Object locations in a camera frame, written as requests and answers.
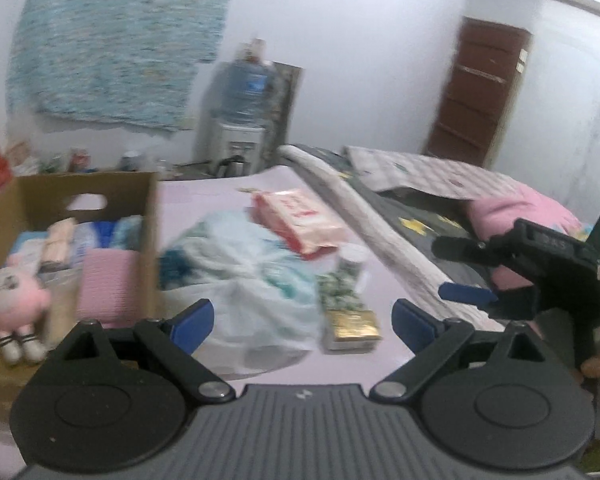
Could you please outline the pink sponge block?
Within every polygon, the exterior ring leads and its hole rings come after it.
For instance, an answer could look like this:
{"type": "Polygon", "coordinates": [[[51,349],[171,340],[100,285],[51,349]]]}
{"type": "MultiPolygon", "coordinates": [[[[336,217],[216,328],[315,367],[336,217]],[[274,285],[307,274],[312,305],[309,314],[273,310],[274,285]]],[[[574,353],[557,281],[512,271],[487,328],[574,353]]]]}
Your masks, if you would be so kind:
{"type": "Polygon", "coordinates": [[[90,250],[83,260],[76,317],[110,328],[135,323],[140,315],[139,268],[140,254],[134,250],[90,250]]]}

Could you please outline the green white scrunchie cloth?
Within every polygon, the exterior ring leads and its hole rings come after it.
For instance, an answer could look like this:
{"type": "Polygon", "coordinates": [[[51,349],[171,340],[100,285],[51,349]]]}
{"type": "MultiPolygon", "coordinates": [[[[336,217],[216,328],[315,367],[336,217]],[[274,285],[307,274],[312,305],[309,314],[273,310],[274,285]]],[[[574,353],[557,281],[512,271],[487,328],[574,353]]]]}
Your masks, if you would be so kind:
{"type": "Polygon", "coordinates": [[[363,311],[365,304],[355,291],[354,277],[343,271],[317,277],[318,298],[324,311],[363,311]]]}

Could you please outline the white blue wet wipes pack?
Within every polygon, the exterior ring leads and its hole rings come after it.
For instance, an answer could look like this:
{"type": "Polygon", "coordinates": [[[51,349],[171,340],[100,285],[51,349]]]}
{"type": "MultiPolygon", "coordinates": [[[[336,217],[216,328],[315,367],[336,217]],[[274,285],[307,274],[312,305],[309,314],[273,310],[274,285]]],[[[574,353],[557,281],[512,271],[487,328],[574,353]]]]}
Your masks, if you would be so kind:
{"type": "Polygon", "coordinates": [[[91,249],[108,248],[115,226],[114,221],[79,223],[73,233],[72,263],[80,264],[91,249]]]}

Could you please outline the pink plush doll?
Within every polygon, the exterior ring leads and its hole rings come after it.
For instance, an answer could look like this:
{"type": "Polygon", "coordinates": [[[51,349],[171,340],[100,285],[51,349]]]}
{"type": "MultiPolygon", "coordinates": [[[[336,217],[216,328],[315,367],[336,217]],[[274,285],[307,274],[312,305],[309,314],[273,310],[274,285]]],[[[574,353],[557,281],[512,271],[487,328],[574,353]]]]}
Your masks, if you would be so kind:
{"type": "Polygon", "coordinates": [[[22,359],[41,363],[47,354],[35,324],[50,307],[52,295],[41,280],[10,256],[0,269],[0,355],[14,366],[22,359]]]}

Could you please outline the blue white bandage box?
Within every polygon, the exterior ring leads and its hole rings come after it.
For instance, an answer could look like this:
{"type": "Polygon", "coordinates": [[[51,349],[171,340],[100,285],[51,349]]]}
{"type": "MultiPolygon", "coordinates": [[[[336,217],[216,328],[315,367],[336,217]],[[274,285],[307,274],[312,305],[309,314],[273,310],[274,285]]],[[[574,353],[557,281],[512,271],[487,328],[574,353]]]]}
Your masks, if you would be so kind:
{"type": "Polygon", "coordinates": [[[37,274],[40,270],[46,238],[45,231],[21,232],[9,251],[5,266],[14,266],[30,275],[37,274]]]}

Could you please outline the light blue towel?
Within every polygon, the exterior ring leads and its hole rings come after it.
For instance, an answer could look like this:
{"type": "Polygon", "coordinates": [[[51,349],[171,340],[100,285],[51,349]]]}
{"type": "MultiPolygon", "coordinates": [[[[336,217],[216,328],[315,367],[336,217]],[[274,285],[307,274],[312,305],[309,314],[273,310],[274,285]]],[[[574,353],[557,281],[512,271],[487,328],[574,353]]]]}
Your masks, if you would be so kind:
{"type": "Polygon", "coordinates": [[[123,250],[139,250],[142,239],[143,217],[133,214],[120,219],[114,226],[109,247],[123,250]]]}

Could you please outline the clear snack packet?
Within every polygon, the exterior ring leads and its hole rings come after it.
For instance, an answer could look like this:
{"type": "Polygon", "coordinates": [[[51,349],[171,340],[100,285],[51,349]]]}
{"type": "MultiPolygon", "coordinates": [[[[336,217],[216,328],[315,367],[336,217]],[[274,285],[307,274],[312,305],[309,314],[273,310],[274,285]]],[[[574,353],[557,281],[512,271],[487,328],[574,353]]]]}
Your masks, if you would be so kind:
{"type": "Polygon", "coordinates": [[[42,341],[47,350],[55,349],[76,325],[81,276],[80,269],[41,275],[43,284],[50,292],[50,307],[42,324],[42,341]]]}

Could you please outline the gold foil packet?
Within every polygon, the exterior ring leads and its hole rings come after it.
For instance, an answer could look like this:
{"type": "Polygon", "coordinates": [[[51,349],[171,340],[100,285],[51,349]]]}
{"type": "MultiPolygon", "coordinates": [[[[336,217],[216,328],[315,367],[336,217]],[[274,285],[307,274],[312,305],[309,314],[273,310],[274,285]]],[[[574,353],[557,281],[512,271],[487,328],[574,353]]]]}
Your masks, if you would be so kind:
{"type": "Polygon", "coordinates": [[[325,313],[323,344],[329,352],[373,351],[382,341],[376,314],[370,310],[325,313]]]}

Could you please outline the white plastic bag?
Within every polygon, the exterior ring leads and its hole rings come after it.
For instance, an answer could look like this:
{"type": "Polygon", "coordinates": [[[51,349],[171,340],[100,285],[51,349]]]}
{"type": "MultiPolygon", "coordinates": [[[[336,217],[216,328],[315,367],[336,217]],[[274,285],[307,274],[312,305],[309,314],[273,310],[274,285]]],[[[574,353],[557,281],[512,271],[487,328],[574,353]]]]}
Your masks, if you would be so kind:
{"type": "Polygon", "coordinates": [[[193,356],[221,377],[297,363],[323,331],[309,263],[245,210],[212,212],[183,232],[159,257],[159,283],[166,315],[211,301],[213,328],[193,356]]]}

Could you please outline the white cylindrical jar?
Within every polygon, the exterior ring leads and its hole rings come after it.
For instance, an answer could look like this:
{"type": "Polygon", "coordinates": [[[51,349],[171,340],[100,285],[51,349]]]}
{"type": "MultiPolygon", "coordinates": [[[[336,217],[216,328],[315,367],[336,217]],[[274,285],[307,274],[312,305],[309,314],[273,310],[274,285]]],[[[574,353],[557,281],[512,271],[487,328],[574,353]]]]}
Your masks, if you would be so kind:
{"type": "Polygon", "coordinates": [[[363,245],[344,243],[338,248],[337,270],[354,281],[354,290],[360,294],[367,283],[367,263],[370,251],[363,245]]]}

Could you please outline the black kettle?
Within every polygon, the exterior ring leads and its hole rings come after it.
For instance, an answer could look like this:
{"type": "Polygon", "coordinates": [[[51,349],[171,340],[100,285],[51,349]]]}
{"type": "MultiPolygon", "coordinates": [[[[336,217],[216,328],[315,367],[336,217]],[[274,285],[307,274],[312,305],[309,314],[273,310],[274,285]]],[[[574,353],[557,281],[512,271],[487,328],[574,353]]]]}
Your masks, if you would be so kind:
{"type": "Polygon", "coordinates": [[[248,174],[249,165],[242,155],[233,155],[222,159],[216,167],[214,176],[221,178],[243,177],[248,174]]]}

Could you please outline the white water dispenser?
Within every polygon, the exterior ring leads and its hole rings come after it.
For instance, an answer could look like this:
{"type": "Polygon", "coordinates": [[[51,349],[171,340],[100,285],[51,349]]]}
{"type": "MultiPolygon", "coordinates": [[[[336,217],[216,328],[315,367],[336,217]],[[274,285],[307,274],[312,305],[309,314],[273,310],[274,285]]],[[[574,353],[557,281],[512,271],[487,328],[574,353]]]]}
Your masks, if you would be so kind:
{"type": "Polygon", "coordinates": [[[233,155],[245,157],[249,165],[246,176],[254,174],[261,165],[264,134],[263,127],[238,126],[212,119],[211,124],[201,133],[197,145],[207,174],[215,178],[218,163],[233,155]]]}

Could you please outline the brown cardboard box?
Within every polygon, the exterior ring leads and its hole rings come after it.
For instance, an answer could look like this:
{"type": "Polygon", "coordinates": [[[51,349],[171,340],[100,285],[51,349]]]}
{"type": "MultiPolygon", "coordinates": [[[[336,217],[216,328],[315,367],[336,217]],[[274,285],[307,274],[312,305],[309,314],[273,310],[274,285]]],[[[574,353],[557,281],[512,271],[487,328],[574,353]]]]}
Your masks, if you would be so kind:
{"type": "Polygon", "coordinates": [[[0,193],[0,387],[22,387],[80,318],[159,316],[157,178],[41,174],[0,193]]]}

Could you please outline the blue water jug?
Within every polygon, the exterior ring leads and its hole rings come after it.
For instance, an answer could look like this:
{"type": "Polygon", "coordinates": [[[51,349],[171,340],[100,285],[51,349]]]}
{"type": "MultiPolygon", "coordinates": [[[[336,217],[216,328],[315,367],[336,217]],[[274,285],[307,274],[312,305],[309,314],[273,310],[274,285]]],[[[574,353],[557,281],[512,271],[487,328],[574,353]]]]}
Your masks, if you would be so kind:
{"type": "Polygon", "coordinates": [[[231,62],[225,71],[216,116],[226,124],[260,126],[276,79],[276,70],[269,62],[231,62]]]}

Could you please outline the floral blue wall cloth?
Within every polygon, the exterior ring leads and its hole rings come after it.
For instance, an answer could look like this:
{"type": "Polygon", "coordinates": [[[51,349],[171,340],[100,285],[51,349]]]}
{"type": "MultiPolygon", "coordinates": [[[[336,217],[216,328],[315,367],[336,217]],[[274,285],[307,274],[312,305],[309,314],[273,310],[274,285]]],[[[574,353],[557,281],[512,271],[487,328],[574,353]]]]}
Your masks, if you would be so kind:
{"type": "Polygon", "coordinates": [[[12,113],[178,131],[230,0],[27,0],[12,40],[12,113]]]}

